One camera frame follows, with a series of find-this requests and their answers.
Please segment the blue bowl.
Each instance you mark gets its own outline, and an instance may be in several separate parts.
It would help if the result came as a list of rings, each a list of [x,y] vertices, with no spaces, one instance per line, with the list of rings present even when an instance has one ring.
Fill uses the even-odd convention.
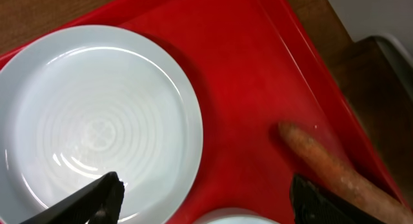
[[[276,221],[265,218],[241,208],[223,208],[213,210],[197,220],[194,224],[279,224]]]

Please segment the orange carrot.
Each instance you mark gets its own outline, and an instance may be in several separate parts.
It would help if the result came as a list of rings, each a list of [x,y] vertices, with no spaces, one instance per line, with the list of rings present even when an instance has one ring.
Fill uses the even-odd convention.
[[[412,223],[411,210],[330,154],[297,125],[280,122],[278,131],[282,140],[333,193],[384,223]]]

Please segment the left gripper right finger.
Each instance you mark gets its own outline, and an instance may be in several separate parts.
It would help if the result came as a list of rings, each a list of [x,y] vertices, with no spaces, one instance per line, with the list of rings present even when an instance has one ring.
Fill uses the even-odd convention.
[[[384,224],[300,174],[292,178],[289,197],[296,224]]]

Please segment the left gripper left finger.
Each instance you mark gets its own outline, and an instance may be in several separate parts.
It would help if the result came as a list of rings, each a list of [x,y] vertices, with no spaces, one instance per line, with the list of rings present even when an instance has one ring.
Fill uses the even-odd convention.
[[[124,183],[108,172],[22,224],[116,224],[124,195]]]

